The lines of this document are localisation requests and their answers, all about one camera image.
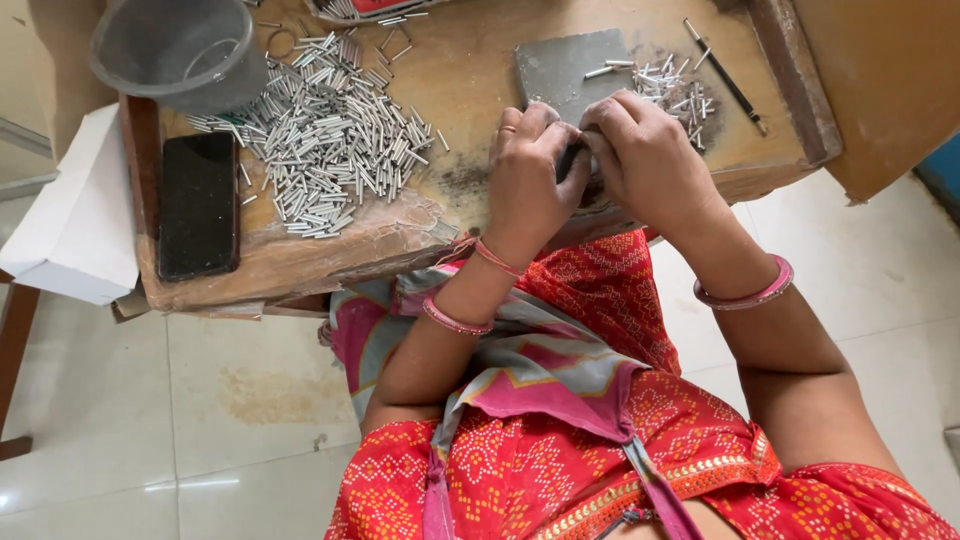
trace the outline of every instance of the red sari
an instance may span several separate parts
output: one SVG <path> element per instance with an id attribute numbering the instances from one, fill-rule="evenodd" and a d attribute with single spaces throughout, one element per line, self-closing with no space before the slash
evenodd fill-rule
<path id="1" fill-rule="evenodd" d="M 517 288 L 654 366 L 632 379 L 627 408 L 637 436 L 681 499 L 702 498 L 744 538 L 960 539 L 890 473 L 827 463 L 784 475 L 757 425 L 680 379 L 642 233 L 551 254 Z M 338 324 L 351 336 L 371 331 L 343 316 Z M 422 537 L 436 424 L 401 422 L 367 435 L 344 475 L 326 538 Z M 469 408 L 445 476 L 454 532 L 463 539 L 593 539 L 624 510 L 650 507 L 619 445 L 538 413 L 500 419 Z"/>

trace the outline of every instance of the smartphone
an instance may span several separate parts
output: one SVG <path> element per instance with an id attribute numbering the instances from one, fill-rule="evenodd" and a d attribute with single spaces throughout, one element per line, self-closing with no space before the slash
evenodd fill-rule
<path id="1" fill-rule="evenodd" d="M 226 274 L 240 264 L 237 151 L 232 134 L 163 143 L 156 274 L 165 282 Z"/>

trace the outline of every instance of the bangle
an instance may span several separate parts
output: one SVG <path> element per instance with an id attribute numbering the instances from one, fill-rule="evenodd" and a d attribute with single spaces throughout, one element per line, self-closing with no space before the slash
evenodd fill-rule
<path id="1" fill-rule="evenodd" d="M 779 295 L 783 294 L 786 288 L 790 286 L 790 283 L 793 282 L 793 267 L 790 266 L 790 263 L 787 262 L 785 258 L 778 255 L 771 254 L 770 257 L 774 258 L 774 260 L 777 262 L 777 266 L 780 268 L 780 275 L 777 276 L 777 279 L 771 283 L 769 287 L 761 290 L 757 294 L 752 294 L 743 298 L 737 298 L 735 300 L 718 300 L 716 298 L 711 298 L 707 294 L 707 292 L 704 290 L 704 287 L 700 285 L 700 280 L 697 280 L 693 283 L 693 294 L 700 302 L 703 302 L 713 309 L 718 309 L 721 311 L 746 309 L 748 307 L 756 307 L 760 304 L 766 304 L 767 302 L 770 302 Z"/>
<path id="2" fill-rule="evenodd" d="M 490 249 L 483 243 L 483 240 L 477 238 L 477 242 L 476 242 L 475 245 L 476 245 L 476 251 L 477 251 L 478 254 L 480 254 L 481 256 L 483 256 L 483 258 L 485 258 L 486 260 L 488 260 L 488 261 L 492 262 L 493 264 L 497 265 L 497 266 L 498 266 L 501 270 L 503 270 L 504 272 L 510 274 L 511 276 L 513 276 L 513 277 L 515 277 L 515 278 L 519 278 L 519 277 L 523 276 L 523 271 L 522 271 L 522 270 L 517 270 L 517 269 L 515 269 L 513 266 L 511 266 L 511 265 L 507 264 L 506 262 L 500 260 L 500 257 L 497 257 L 496 255 L 494 255 L 493 252 L 490 251 Z"/>
<path id="3" fill-rule="evenodd" d="M 435 323 L 457 333 L 465 333 L 467 335 L 483 335 L 485 333 L 490 333 L 490 331 L 493 330 L 493 321 L 490 321 L 486 326 L 482 327 L 474 327 L 454 321 L 450 317 L 447 317 L 442 311 L 437 309 L 437 306 L 433 303 L 433 298 L 428 297 L 423 301 L 423 312 L 426 313 L 428 317 L 433 319 Z"/>

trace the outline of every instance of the woman's left hand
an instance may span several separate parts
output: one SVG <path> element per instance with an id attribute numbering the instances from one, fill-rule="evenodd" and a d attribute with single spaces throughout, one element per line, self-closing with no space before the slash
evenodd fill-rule
<path id="1" fill-rule="evenodd" d="M 553 108 L 533 103 L 503 111 L 490 150 L 490 226 L 484 244 L 514 268 L 526 268 L 580 204 L 590 177 L 590 152 L 581 150 L 563 182 L 556 163 L 580 131 Z"/>

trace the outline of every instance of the white tile floor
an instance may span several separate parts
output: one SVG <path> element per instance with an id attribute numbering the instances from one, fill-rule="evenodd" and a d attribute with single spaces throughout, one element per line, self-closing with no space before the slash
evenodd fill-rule
<path id="1" fill-rule="evenodd" d="M 0 203 L 0 242 L 29 202 Z M 960 424 L 960 237 L 910 180 L 845 204 L 819 173 L 735 209 L 796 266 L 904 473 L 960 524 L 941 436 Z M 653 254 L 685 376 L 746 414 L 690 269 L 667 244 Z M 104 308 L 41 296 L 3 433 L 32 434 L 34 451 L 0 462 L 0 539 L 322 536 L 359 432 L 316 326 L 157 314 L 115 326 Z"/>

